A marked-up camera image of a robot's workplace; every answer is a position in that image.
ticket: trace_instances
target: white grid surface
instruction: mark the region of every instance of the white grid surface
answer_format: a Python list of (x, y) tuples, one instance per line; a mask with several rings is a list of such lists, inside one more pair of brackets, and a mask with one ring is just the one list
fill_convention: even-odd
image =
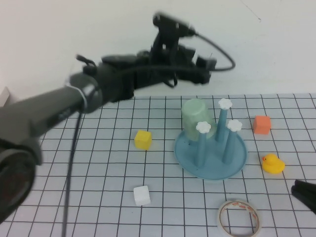
[[(68, 237), (219, 237), (216, 214), (226, 200), (242, 199), (259, 211), (262, 237), (316, 236), (316, 215), (290, 194), (295, 179), (316, 183), (316, 94), (204, 96), (219, 117), (218, 101), (230, 98), (228, 118), (243, 123), (249, 159), (242, 172), (211, 183), (184, 171), (173, 155), (181, 132), (181, 105), (190, 97), (135, 98), (85, 115), (74, 159)], [(255, 115), (271, 117), (269, 135), (254, 135)], [(1, 237), (60, 237), (67, 162), (77, 115), (41, 139), (43, 165), (25, 202), (0, 225)], [(139, 129), (152, 132), (147, 152), (137, 150)], [(261, 169), (276, 153), (283, 173)], [(152, 203), (136, 207), (133, 188), (148, 185)], [(250, 217), (229, 210), (226, 229), (252, 233)]]

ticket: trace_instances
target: rubber duck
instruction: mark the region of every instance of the rubber duck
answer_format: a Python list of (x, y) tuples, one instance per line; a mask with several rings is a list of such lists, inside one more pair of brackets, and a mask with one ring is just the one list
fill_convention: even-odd
[(285, 168), (285, 163), (281, 161), (275, 154), (268, 154), (262, 158), (262, 168), (271, 174), (279, 174)]

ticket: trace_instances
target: masking tape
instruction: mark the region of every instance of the masking tape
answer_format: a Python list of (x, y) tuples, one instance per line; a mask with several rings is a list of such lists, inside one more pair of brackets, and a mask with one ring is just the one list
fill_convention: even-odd
[(259, 215), (257, 213), (257, 210), (245, 201), (236, 200), (236, 201), (227, 201), (223, 205), (221, 205), (221, 207), (218, 209), (217, 228), (223, 237), (233, 237), (234, 236), (234, 235), (228, 233), (224, 229), (224, 225), (223, 225), (222, 220), (221, 220), (222, 213), (224, 211), (226, 211), (226, 209), (228, 209), (228, 208), (233, 208), (233, 209), (238, 208), (241, 210), (248, 211), (252, 215), (252, 220), (254, 220), (256, 222), (256, 227), (254, 228), (254, 233), (252, 233), (251, 235), (249, 235), (247, 237), (255, 237), (258, 235), (259, 231), (261, 230), (262, 223), (261, 223), (261, 220), (260, 220)]

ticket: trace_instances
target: white flower cap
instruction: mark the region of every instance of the white flower cap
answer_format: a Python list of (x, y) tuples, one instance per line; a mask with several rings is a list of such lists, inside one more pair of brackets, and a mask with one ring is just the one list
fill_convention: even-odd
[(208, 133), (211, 129), (211, 125), (208, 122), (198, 122), (196, 129), (197, 131), (199, 131), (200, 133)]
[(228, 110), (231, 106), (233, 106), (231, 100), (225, 98), (221, 99), (218, 104), (222, 110)]
[(241, 127), (242, 127), (242, 123), (239, 122), (237, 119), (228, 121), (227, 128), (230, 129), (232, 132), (240, 131)]

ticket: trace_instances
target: black wire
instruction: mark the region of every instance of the black wire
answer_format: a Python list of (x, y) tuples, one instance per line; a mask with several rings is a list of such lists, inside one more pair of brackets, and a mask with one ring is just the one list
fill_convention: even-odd
[(214, 48), (216, 48), (218, 51), (220, 51), (232, 64), (230, 67), (226, 67), (226, 68), (215, 68), (212, 71), (213, 72), (224, 72), (224, 71), (229, 71), (231, 69), (234, 69), (236, 66), (236, 63), (234, 62), (234, 60), (231, 58), (231, 56), (226, 53), (220, 46), (218, 46), (216, 43), (214, 43), (213, 41), (211, 41), (210, 39), (206, 38), (205, 36), (202, 36), (198, 33), (196, 33), (196, 36), (198, 38), (200, 38), (201, 40), (207, 42), (208, 44), (210, 44), (211, 46), (213, 46)]
[(79, 116), (78, 116), (77, 123), (76, 123), (76, 128), (75, 128), (74, 137), (73, 137), (73, 143), (71, 145), (70, 157), (69, 157), (69, 162), (68, 162), (65, 205), (64, 205), (62, 232), (61, 232), (62, 237), (66, 237), (69, 196), (70, 196), (70, 180), (71, 180), (71, 173), (73, 170), (74, 156), (75, 156), (75, 151), (76, 151), (76, 141), (78, 138), (78, 131), (79, 131), (79, 126), (80, 126), (81, 116), (82, 116), (82, 110), (79, 111)]

